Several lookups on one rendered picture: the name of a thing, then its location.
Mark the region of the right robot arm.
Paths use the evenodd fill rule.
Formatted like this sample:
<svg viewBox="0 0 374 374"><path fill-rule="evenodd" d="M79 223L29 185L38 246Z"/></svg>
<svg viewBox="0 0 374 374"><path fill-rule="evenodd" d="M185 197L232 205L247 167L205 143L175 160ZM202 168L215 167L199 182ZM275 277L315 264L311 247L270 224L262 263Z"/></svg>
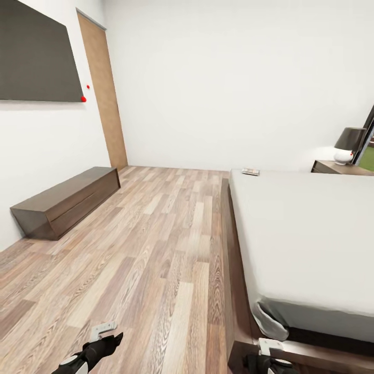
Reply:
<svg viewBox="0 0 374 374"><path fill-rule="evenodd" d="M243 367L249 374L300 374L289 361L270 355L270 351L282 352L283 345L278 340L259 338L259 355L247 353L241 356Z"/></svg>

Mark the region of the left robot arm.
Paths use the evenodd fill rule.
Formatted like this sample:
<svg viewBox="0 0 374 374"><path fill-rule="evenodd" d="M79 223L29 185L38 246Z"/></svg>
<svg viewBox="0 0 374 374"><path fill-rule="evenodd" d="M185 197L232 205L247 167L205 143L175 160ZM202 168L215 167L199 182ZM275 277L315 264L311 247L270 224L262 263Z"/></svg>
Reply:
<svg viewBox="0 0 374 374"><path fill-rule="evenodd" d="M118 327L116 321L93 326L89 342L83 345L83 351L75 353L59 364L59 368L52 374L88 374L93 367L102 359L112 355L117 346L120 345L124 333L117 337L110 335L103 337L102 333L110 332Z"/></svg>

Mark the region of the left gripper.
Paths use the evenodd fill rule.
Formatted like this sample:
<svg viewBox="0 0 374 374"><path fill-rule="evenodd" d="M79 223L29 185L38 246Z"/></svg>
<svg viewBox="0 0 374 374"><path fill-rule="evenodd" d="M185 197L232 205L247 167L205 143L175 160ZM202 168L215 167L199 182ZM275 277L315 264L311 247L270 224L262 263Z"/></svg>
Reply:
<svg viewBox="0 0 374 374"><path fill-rule="evenodd" d="M107 337L103 337L101 340L93 342L93 343L85 343L83 345L83 351L86 349L92 349L96 354L96 363L95 365L102 359L103 357L107 357L112 355L115 352L117 346L120 345L124 333L120 333L117 337L114 335L110 335Z"/></svg>

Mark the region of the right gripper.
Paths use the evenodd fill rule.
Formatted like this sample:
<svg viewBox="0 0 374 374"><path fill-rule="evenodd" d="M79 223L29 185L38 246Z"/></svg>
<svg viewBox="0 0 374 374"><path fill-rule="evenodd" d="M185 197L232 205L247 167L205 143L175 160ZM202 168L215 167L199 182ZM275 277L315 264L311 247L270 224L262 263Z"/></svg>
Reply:
<svg viewBox="0 0 374 374"><path fill-rule="evenodd" d="M248 368L249 374L264 374L264 364L270 356L247 353L241 356L243 367Z"/></svg>

